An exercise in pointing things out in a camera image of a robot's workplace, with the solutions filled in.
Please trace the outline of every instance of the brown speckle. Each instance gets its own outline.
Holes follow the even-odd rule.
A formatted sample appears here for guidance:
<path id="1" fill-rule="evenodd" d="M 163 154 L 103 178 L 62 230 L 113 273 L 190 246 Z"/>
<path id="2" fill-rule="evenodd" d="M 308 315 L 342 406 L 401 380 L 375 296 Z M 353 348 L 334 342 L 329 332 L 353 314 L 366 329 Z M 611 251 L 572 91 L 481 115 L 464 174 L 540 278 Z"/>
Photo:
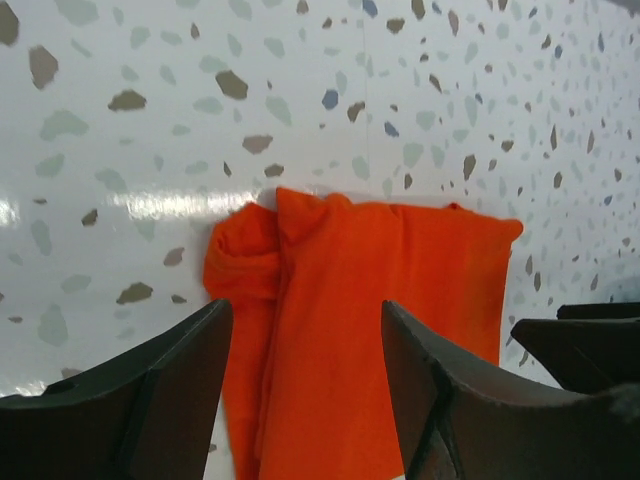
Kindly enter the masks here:
<path id="1" fill-rule="evenodd" d="M 422 20 L 426 13 L 422 0 L 411 0 L 411 11 L 418 20 Z"/>
<path id="2" fill-rule="evenodd" d="M 460 20 L 458 19 L 458 15 L 453 10 L 449 10 L 449 26 L 451 27 L 451 33 L 453 36 L 458 35 L 458 28 L 460 27 Z"/>
<path id="3" fill-rule="evenodd" d="M 162 262 L 162 264 L 165 267 L 175 267 L 176 265 L 180 265 L 180 263 L 182 263 L 183 253 L 184 247 L 177 247 L 169 250 L 169 252 L 164 257 L 164 261 Z"/>
<path id="4" fill-rule="evenodd" d="M 549 137 L 549 141 L 551 142 L 551 150 L 555 150 L 558 148 L 558 137 L 556 136 L 556 126 L 553 125 L 551 129 L 551 136 Z"/>
<path id="5" fill-rule="evenodd" d="M 200 29 L 195 23 L 191 24 L 191 38 L 197 40 L 200 38 Z"/>
<path id="6" fill-rule="evenodd" d="M 500 148 L 502 148 L 503 151 L 508 152 L 513 148 L 513 140 L 504 140 L 500 144 Z"/>
<path id="7" fill-rule="evenodd" d="M 404 18 L 390 18 L 387 20 L 387 30 L 396 34 L 404 27 Z"/>
<path id="8" fill-rule="evenodd" d="M 524 353 L 522 354 L 522 358 L 520 359 L 520 362 L 518 362 L 518 366 L 524 367 L 524 364 L 527 363 L 527 360 L 529 360 L 529 352 L 525 350 Z"/>
<path id="9" fill-rule="evenodd" d="M 18 39 L 20 21 L 7 2 L 0 2 L 0 43 L 10 47 Z"/>
<path id="10" fill-rule="evenodd" d="M 142 282 L 132 283 L 128 288 L 125 288 L 122 293 L 120 293 L 116 303 L 118 305 L 125 305 L 127 303 L 140 302 L 150 298 L 152 293 L 153 288 L 149 285 Z"/>
<path id="11" fill-rule="evenodd" d="M 171 295 L 171 301 L 173 303 L 175 303 L 176 305 L 181 305 L 183 303 L 187 303 L 187 299 L 186 298 L 181 297 L 180 295 L 177 295 L 175 293 L 173 295 Z"/>
<path id="12" fill-rule="evenodd" d="M 269 165 L 264 169 L 264 176 L 267 178 L 279 177 L 283 172 L 284 167 L 278 163 L 274 163 L 273 165 Z"/>
<path id="13" fill-rule="evenodd" d="M 222 93 L 227 97 L 234 98 L 236 100 L 244 100 L 247 98 L 247 92 L 249 91 L 249 85 L 245 83 L 240 77 L 238 77 L 233 70 L 225 70 L 216 75 L 216 82 Z"/>
<path id="14" fill-rule="evenodd" d="M 306 0 L 299 0 L 298 5 L 296 6 L 296 13 L 298 15 L 309 13 L 309 4 Z"/>
<path id="15" fill-rule="evenodd" d="M 464 157 L 464 166 L 462 168 L 462 173 L 464 174 L 464 179 L 469 180 L 473 170 L 476 168 L 476 156 L 475 155 L 467 155 Z"/>
<path id="16" fill-rule="evenodd" d="M 440 80 L 438 80 L 438 77 L 436 77 L 434 74 L 429 75 L 429 82 L 431 83 L 431 85 L 436 87 L 436 90 L 442 93 L 442 87 L 440 86 Z"/>
<path id="17" fill-rule="evenodd" d="M 63 368 L 60 370 L 60 374 L 62 375 L 62 379 L 66 380 L 67 378 L 75 377 L 82 373 L 82 370 L 78 370 L 77 368 Z"/>
<path id="18" fill-rule="evenodd" d="M 98 221 L 98 210 L 94 208 L 82 217 L 82 220 L 80 221 L 82 222 L 83 227 L 93 227 Z"/>
<path id="19" fill-rule="evenodd" d="M 135 90 L 123 90 L 122 93 L 114 96 L 109 103 L 109 110 L 117 112 L 119 110 L 141 110 L 147 105 L 147 99 Z"/>
<path id="20" fill-rule="evenodd" d="M 58 60 L 42 45 L 29 49 L 29 68 L 33 84 L 42 90 L 53 82 L 58 72 Z"/>
<path id="21" fill-rule="evenodd" d="M 271 135 L 251 135 L 249 137 L 244 137 L 242 146 L 249 153 L 257 155 L 269 148 L 272 141 L 273 137 Z"/>
<path id="22" fill-rule="evenodd" d="M 589 140 L 587 141 L 587 153 L 591 153 L 593 150 L 593 144 L 596 142 L 596 137 L 593 136 L 593 130 L 589 132 Z"/>
<path id="23" fill-rule="evenodd" d="M 364 102 L 356 102 L 353 105 L 351 105 L 349 108 L 347 108 L 347 117 L 349 118 L 349 121 L 351 123 L 355 123 L 355 121 L 358 119 L 358 114 L 362 110 L 364 110 L 364 107 L 365 107 Z"/>

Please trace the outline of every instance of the folded cloth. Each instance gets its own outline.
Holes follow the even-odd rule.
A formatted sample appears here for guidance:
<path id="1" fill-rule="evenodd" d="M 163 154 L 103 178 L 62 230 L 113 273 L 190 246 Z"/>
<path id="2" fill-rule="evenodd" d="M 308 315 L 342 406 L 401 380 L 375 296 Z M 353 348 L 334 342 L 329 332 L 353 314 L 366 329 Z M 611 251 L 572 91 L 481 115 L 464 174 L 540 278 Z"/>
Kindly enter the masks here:
<path id="1" fill-rule="evenodd" d="M 255 480 L 262 378 L 280 285 L 276 214 L 249 204 L 213 230 L 204 265 L 212 298 L 228 298 L 234 327 L 222 396 L 236 478 Z"/>
<path id="2" fill-rule="evenodd" d="M 338 194 L 321 200 L 283 188 L 277 191 L 277 206 L 281 276 L 279 290 L 273 289 L 279 291 L 277 310 L 271 309 L 275 320 L 264 322 L 271 336 L 260 342 L 262 359 L 268 344 L 267 358 L 259 374 L 243 373 L 257 364 L 234 356 L 233 349 L 251 342 L 232 342 L 229 365 L 246 364 L 228 367 L 225 377 L 225 383 L 238 375 L 245 383 L 262 378 L 261 387 L 246 385 L 248 391 L 261 391 L 260 412 L 252 416 L 254 429 L 259 417 L 258 431 L 253 439 L 235 442 L 245 448 L 255 440 L 259 477 L 238 478 L 398 476 L 402 460 L 386 381 L 380 305 L 395 300 L 435 331 L 498 363 L 510 247 L 522 225 L 457 205 L 353 205 Z M 211 251 L 205 278 L 224 276 L 208 267 Z M 242 280 L 233 281 L 239 293 Z M 253 319 L 240 316 L 237 307 L 235 313 L 234 336 L 249 336 L 237 326 Z M 226 389 L 224 395 L 231 416 L 232 403 L 243 404 L 244 393 Z M 247 431 L 229 424 L 234 457 L 234 437 Z M 241 457 L 248 458 L 246 451 Z"/>

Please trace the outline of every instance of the cloth fold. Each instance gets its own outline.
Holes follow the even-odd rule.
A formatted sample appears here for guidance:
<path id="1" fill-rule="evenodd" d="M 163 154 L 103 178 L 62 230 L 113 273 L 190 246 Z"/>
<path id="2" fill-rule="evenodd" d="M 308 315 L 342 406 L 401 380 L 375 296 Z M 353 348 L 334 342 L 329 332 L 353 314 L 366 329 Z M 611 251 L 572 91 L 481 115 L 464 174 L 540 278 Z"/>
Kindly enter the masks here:
<path id="1" fill-rule="evenodd" d="M 401 475 L 380 305 L 399 302 L 497 364 L 522 224 L 457 205 L 352 204 L 285 188 L 276 199 L 276 213 L 250 205 L 219 224 L 205 261 L 207 290 L 229 298 L 236 319 L 223 395 L 237 478 Z"/>

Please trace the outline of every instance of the terrazzo pattern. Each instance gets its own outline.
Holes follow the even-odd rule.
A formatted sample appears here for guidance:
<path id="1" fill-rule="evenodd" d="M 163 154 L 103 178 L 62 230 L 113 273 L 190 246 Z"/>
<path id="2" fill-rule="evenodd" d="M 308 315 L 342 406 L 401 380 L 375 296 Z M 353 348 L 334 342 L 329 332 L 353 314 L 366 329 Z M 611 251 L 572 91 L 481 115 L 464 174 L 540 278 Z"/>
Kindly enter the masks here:
<path id="1" fill-rule="evenodd" d="M 278 184 L 521 219 L 502 361 L 549 381 L 516 319 L 640 298 L 638 42 L 600 0 L 0 2 L 0 395 L 203 305 Z"/>

